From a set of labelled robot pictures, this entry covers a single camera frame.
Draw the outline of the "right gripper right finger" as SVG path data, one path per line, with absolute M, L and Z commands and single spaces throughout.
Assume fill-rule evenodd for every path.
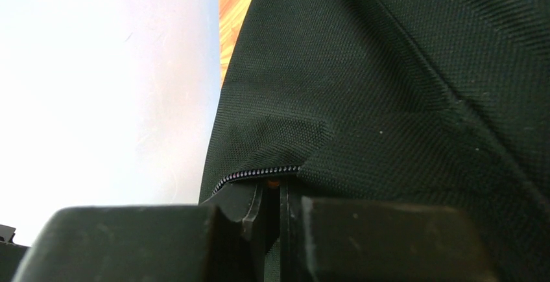
M 280 185 L 282 281 L 497 281 L 469 217 L 445 206 L 315 196 Z

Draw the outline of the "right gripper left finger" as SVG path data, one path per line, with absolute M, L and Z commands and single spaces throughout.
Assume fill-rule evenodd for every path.
M 267 189 L 231 183 L 197 206 L 58 211 L 14 281 L 262 281 Z

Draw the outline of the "brown leather wallet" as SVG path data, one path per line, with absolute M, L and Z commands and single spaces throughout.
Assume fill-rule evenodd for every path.
M 279 180 L 275 180 L 275 179 L 269 179 L 267 180 L 267 187 L 270 188 L 270 189 L 277 189 L 280 187 L 280 181 Z

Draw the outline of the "black student backpack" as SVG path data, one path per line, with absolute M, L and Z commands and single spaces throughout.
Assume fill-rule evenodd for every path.
M 293 168 L 319 191 L 459 207 L 504 281 L 548 281 L 549 0 L 252 0 L 199 199 Z

